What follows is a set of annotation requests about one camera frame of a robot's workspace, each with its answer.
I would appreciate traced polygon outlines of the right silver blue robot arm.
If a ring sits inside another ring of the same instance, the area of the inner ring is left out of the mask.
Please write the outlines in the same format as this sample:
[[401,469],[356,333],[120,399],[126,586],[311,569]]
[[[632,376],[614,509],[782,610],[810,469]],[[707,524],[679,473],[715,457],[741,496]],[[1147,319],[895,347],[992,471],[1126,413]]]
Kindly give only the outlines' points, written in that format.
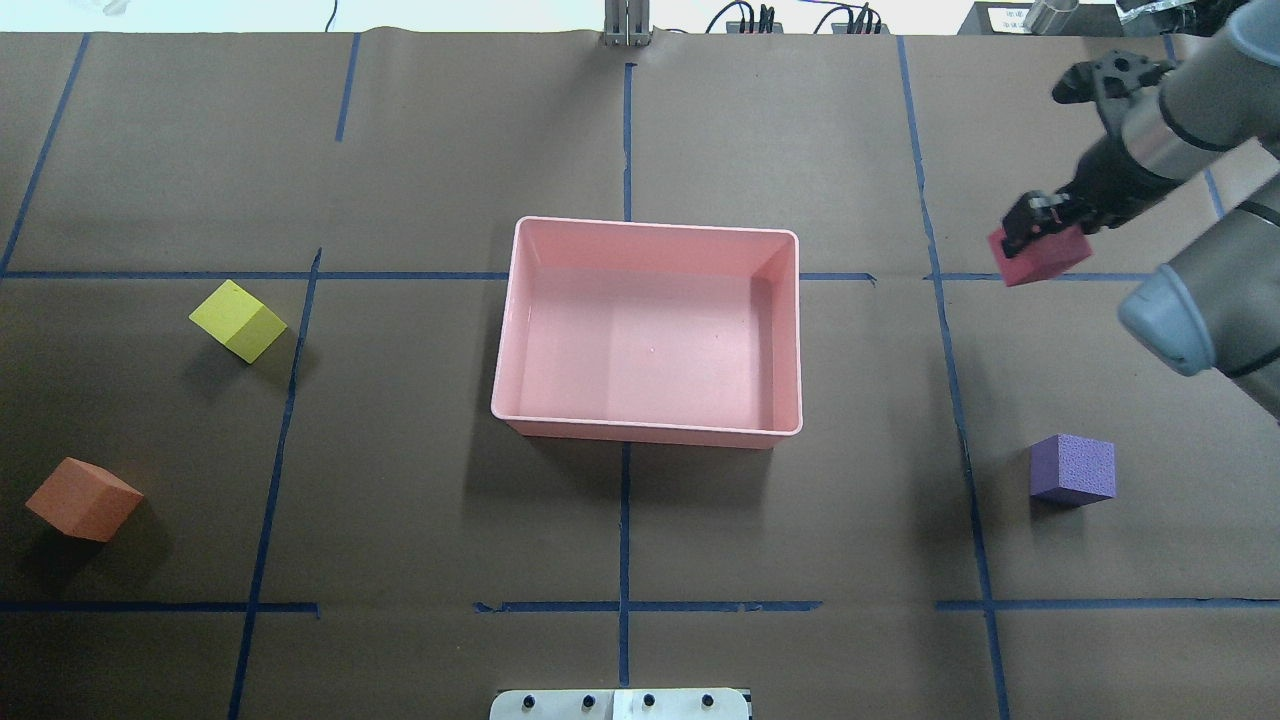
[[1014,201],[988,245],[1009,287],[1064,275],[1089,238],[1203,181],[1213,223],[1117,306],[1126,332],[1184,377],[1213,370],[1279,410],[1277,177],[1224,202],[1213,165],[1243,145],[1277,154],[1279,6],[1248,1],[1189,56],[1115,50],[1066,69],[1059,104],[1089,104],[1103,132],[1052,192]]

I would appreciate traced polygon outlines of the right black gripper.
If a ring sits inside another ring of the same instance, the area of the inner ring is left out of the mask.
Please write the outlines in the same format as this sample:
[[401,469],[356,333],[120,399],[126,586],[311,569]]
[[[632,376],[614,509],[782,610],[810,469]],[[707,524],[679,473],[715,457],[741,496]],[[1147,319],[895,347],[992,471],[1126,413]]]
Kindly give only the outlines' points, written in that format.
[[1120,137],[1106,135],[1082,155],[1075,176],[1060,193],[1028,192],[1015,201],[1002,219],[1004,256],[1014,259],[1066,225],[1078,225],[1084,233],[1119,228],[1175,188],[1174,179],[1140,165]]

